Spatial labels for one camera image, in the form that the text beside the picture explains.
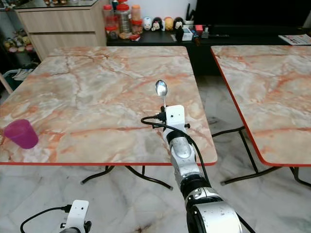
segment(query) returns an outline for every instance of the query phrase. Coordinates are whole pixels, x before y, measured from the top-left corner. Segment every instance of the cabinet drawer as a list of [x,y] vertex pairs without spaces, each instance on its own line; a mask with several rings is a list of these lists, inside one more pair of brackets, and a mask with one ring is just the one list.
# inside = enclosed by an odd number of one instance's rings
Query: cabinet drawer
[[37,49],[41,60],[59,47],[98,46],[96,35],[93,33],[79,34],[32,34],[31,41]]
[[90,10],[20,12],[29,33],[93,32]]

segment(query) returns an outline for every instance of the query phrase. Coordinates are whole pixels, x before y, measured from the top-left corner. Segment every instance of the pink plastic cup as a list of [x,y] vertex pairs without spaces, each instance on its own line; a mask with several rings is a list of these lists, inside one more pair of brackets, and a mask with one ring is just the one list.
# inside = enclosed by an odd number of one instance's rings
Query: pink plastic cup
[[30,122],[25,119],[10,123],[4,129],[4,136],[24,149],[30,149],[38,143],[38,136],[35,134]]

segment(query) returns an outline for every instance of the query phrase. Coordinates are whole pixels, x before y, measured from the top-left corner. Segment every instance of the television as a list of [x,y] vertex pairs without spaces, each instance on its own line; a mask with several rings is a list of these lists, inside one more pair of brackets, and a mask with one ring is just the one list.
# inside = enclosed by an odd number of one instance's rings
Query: television
[[311,0],[197,0],[194,23],[214,33],[286,34],[299,30],[310,11]]

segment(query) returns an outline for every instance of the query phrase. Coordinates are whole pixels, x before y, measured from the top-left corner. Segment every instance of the black tv stand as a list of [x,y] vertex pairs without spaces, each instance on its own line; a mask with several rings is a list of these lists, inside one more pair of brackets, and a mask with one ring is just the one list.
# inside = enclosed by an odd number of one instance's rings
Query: black tv stand
[[108,46],[185,46],[187,48],[194,75],[220,75],[210,52],[215,45],[288,45],[277,35],[230,35],[226,38],[201,39],[196,46],[191,41],[174,42],[168,31],[144,31],[138,42],[130,40],[108,41]]

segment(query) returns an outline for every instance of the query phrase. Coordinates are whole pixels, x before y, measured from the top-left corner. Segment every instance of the wooden cabinet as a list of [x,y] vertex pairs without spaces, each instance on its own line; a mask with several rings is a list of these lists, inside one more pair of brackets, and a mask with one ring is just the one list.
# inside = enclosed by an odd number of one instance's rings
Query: wooden cabinet
[[92,6],[25,8],[16,12],[43,60],[58,47],[105,46],[104,4],[108,0],[97,0]]

